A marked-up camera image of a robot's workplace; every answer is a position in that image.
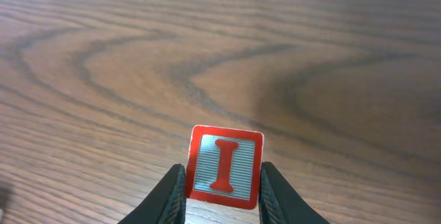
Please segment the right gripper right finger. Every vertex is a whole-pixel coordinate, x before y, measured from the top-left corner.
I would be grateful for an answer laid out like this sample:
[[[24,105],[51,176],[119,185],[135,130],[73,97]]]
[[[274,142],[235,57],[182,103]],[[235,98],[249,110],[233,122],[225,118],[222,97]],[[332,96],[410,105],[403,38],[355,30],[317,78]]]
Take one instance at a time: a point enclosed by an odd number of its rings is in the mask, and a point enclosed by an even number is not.
[[[260,224],[329,224],[269,161],[261,165],[258,209]]]

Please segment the red letter I block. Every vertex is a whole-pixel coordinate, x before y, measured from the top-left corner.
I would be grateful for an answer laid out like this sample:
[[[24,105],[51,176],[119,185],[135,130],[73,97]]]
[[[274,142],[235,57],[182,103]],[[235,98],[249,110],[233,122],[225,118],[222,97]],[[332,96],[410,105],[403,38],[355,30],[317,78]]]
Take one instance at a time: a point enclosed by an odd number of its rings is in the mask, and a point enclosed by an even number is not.
[[[252,210],[258,205],[265,137],[251,130],[196,125],[189,143],[185,196]]]

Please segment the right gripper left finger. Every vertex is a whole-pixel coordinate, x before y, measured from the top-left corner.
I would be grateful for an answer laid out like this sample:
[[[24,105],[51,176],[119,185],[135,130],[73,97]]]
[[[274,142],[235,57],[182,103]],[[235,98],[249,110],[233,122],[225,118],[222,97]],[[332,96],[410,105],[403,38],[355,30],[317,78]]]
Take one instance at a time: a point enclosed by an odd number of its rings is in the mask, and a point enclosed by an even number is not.
[[[184,224],[185,213],[185,167],[178,163],[119,224]]]

